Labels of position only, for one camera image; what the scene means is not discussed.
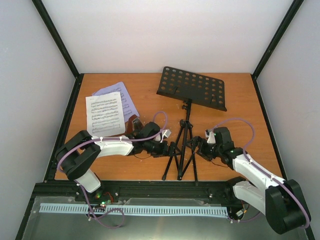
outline wooden surface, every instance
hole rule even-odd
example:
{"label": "wooden surface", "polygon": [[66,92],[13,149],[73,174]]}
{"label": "wooden surface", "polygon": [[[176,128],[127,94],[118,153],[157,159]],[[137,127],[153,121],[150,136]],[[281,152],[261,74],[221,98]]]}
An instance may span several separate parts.
{"label": "wooden surface", "polygon": [[[206,129],[212,128],[223,120],[234,117],[244,118],[251,122],[256,130],[255,140],[247,148],[247,151],[262,166],[281,176],[250,74],[203,74],[224,81],[227,112],[193,104],[190,116],[190,122],[193,124],[193,136],[204,137]],[[168,142],[175,141],[180,129],[179,121],[185,119],[186,111],[182,110],[182,101],[156,94],[160,78],[161,73],[85,74],[66,140],[68,141],[76,133],[87,128],[85,97],[91,96],[92,93],[101,88],[124,82],[140,114],[142,123],[150,122],[157,111],[165,111],[168,115],[167,128],[172,132]],[[162,127],[164,117],[159,114],[156,118],[156,123]],[[229,128],[236,147],[243,147],[252,136],[250,127],[244,122],[232,121],[224,126]],[[145,152],[138,155],[140,158],[147,156]],[[185,156],[185,164],[189,156],[188,149]],[[134,156],[106,156],[96,159],[91,166],[91,170],[102,180],[161,180],[168,159],[169,157],[139,159]],[[223,165],[219,158],[213,161],[216,164]],[[229,168],[214,165],[198,155],[196,155],[196,167],[200,181],[225,181],[239,176],[239,173]],[[63,173],[57,172],[55,179],[67,178]],[[176,179],[177,168],[174,161],[172,161],[167,180]],[[194,180],[193,166],[191,164],[182,180]]]}

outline gray wall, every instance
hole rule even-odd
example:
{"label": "gray wall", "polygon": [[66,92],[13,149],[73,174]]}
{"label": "gray wall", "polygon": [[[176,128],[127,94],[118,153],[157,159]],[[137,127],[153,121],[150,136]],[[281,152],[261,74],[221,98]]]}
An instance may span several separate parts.
{"label": "gray wall", "polygon": [[308,203],[320,239],[320,1],[306,0],[258,78],[289,178]]}
{"label": "gray wall", "polygon": [[74,78],[31,0],[0,1],[0,238],[42,182]]}
{"label": "gray wall", "polygon": [[43,0],[82,73],[253,72],[293,0]]}

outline white paper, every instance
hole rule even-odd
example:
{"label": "white paper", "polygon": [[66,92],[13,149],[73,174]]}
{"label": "white paper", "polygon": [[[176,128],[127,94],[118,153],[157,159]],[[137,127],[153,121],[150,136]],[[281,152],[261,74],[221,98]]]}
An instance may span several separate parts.
{"label": "white paper", "polygon": [[114,85],[107,86],[105,88],[102,88],[95,93],[92,94],[92,96],[100,96],[103,94],[109,94],[113,92],[120,92],[121,93],[121,102],[122,102],[122,109],[123,109],[123,115],[124,115],[124,121],[128,122],[129,118],[132,115],[137,115],[139,117],[139,113],[132,102],[132,99],[128,93],[128,90],[125,87],[125,84],[123,81],[120,81]]}
{"label": "white paper", "polygon": [[120,92],[87,96],[86,129],[92,136],[108,137],[126,131]]}

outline sheet of paper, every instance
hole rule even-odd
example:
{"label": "sheet of paper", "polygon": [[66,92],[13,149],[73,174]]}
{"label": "sheet of paper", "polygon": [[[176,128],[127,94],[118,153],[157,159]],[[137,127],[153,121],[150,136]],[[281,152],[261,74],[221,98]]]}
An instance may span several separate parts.
{"label": "sheet of paper", "polygon": [[87,96],[86,128],[89,134],[108,137],[126,131],[120,92],[100,96]]}
{"label": "sheet of paper", "polygon": [[114,85],[101,88],[99,91],[93,93],[92,96],[100,96],[103,94],[109,94],[113,92],[121,93],[121,102],[125,122],[127,122],[132,115],[137,115],[139,117],[139,113],[131,100],[131,97],[125,87],[125,84],[122,81]]}

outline purple cable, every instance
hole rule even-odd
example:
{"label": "purple cable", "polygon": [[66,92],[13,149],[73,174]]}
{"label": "purple cable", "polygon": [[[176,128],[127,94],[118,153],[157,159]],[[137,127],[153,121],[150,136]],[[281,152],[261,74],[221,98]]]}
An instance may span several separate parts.
{"label": "purple cable", "polygon": [[[153,135],[153,136],[150,136],[150,137],[146,137],[146,138],[141,138],[141,139],[125,139],[125,138],[120,138],[120,137],[104,137],[102,139],[102,141],[118,141],[118,140],[121,140],[121,141],[124,141],[124,142],[140,142],[140,141],[146,141],[146,140],[150,140],[150,139],[154,139],[156,136],[158,136],[160,133],[162,133],[163,130],[165,130],[166,126],[167,126],[167,123],[168,123],[168,115],[164,112],[164,111],[158,111],[155,113],[155,115],[153,116],[153,122],[155,121],[156,119],[156,116],[158,114],[164,114],[165,116],[165,122],[164,122],[164,125],[163,127],[161,128],[161,130]],[[62,169],[61,169],[61,164],[63,163],[63,161],[70,155],[72,154],[73,152],[75,152],[76,150],[78,150],[79,148],[85,146],[85,145],[88,145],[88,144],[91,144],[91,143],[94,143],[94,142],[99,142],[101,141],[100,138],[97,138],[97,139],[92,139],[92,140],[89,140],[89,141],[86,141],[86,142],[83,142],[81,144],[79,144],[78,146],[75,146],[74,148],[72,148],[70,151],[68,151],[61,159],[60,161],[58,162],[57,166],[56,166],[56,169],[60,172],[64,172]],[[89,198],[88,198],[88,195],[86,193],[86,190],[83,186],[81,186],[79,184],[80,188],[82,189],[83,191],[83,195],[85,197],[85,200],[86,200],[86,204],[88,205],[90,211],[89,211],[89,214],[91,213],[93,215],[93,218],[100,224],[102,225],[103,227],[105,228],[108,228],[108,229],[117,229],[119,227],[122,226],[122,224],[124,223],[125,221],[125,213],[120,209],[120,208],[113,208],[107,212],[105,212],[103,215],[97,217],[94,213],[94,210],[92,209],[91,205],[90,205],[90,201],[89,201]],[[105,225],[103,224],[99,219],[105,217],[107,214],[111,213],[111,212],[114,212],[114,211],[119,211],[121,214],[122,214],[122,222],[117,225],[117,226],[108,226],[108,225]]]}
{"label": "purple cable", "polygon": [[[84,198],[86,200],[86,204],[88,205],[89,207],[89,213],[88,214],[92,214],[93,218],[102,226],[104,226],[105,228],[107,229],[117,229],[117,228],[120,228],[123,224],[124,224],[124,221],[125,221],[125,213],[124,211],[122,211],[122,209],[120,208],[113,208],[113,209],[110,209],[109,211],[105,212],[102,216],[99,216],[97,217],[96,214],[94,213],[94,210],[93,208],[91,207],[90,205],[90,202],[89,202],[89,198],[88,198],[88,195],[86,193],[86,190],[83,186],[79,185],[80,188],[82,189],[82,192],[83,192],[83,195],[84,195]],[[117,226],[108,226],[108,225],[105,225],[103,224],[99,219],[105,217],[107,214],[111,213],[111,212],[114,212],[114,211],[119,211],[121,214],[122,214],[122,221],[120,224],[118,224]]]}
{"label": "purple cable", "polygon": [[[163,130],[165,130],[166,126],[167,126],[167,123],[168,123],[168,115],[164,112],[164,111],[158,111],[155,113],[155,115],[153,116],[153,120],[152,121],[155,121],[156,119],[156,116],[158,114],[164,114],[165,116],[165,122],[164,122],[164,125],[163,127],[161,128],[161,130],[153,135],[153,136],[150,136],[150,137],[146,137],[146,138],[141,138],[141,139],[125,139],[125,138],[122,138],[121,141],[124,141],[124,142],[141,142],[141,141],[146,141],[146,140],[150,140],[150,139],[154,139],[156,136],[158,136],[160,133],[162,133]],[[102,139],[102,141],[118,141],[120,140],[120,137],[104,137]],[[99,142],[101,141],[100,138],[96,138],[96,139],[92,139],[92,140],[89,140],[89,141],[85,141],[81,144],[79,144],[78,146],[75,146],[74,148],[72,148],[70,151],[68,151],[61,159],[60,161],[58,162],[57,166],[56,166],[56,169],[60,172],[64,172],[62,169],[61,169],[61,164],[63,163],[63,161],[70,155],[72,154],[73,152],[75,152],[76,150],[78,150],[79,148],[82,148],[83,146],[85,145],[88,145],[88,144],[91,144],[91,143],[94,143],[94,142]]]}
{"label": "purple cable", "polygon": [[[210,129],[211,131],[213,131],[215,128],[217,128],[218,126],[226,123],[226,122],[229,122],[229,121],[233,121],[233,120],[240,120],[240,121],[243,121],[245,122],[246,124],[248,124],[250,126],[250,128],[252,129],[252,138],[250,139],[250,141],[244,145],[243,147],[243,155],[244,157],[248,160],[248,162],[250,162],[250,159],[249,157],[247,156],[247,153],[246,153],[246,149],[247,147],[253,142],[255,136],[256,136],[256,131],[254,129],[254,126],[247,120],[244,120],[243,118],[241,117],[233,117],[233,118],[229,118],[227,120],[224,120],[222,122],[220,122],[219,124],[215,125],[212,129]],[[264,175],[266,175],[268,178],[270,178],[272,181],[275,181],[280,187],[282,187],[289,195],[290,197],[295,201],[295,203],[298,205],[298,207],[300,208],[300,210],[302,211],[304,217],[305,217],[305,225],[301,226],[301,228],[303,229],[306,229],[310,226],[310,219],[309,219],[309,216],[307,214],[307,211],[305,210],[304,206],[302,206],[302,204],[299,202],[299,200],[296,198],[296,196],[282,183],[280,182],[279,180],[277,180],[276,178],[272,178],[272,176],[267,173],[265,170],[263,170],[261,167],[259,167],[258,165],[256,165],[254,162],[251,163],[252,166],[254,166],[258,171],[260,171],[261,173],[263,173]],[[252,219],[254,219],[256,216],[254,216],[253,218],[251,219],[248,219],[246,220],[246,222],[250,222]]]}

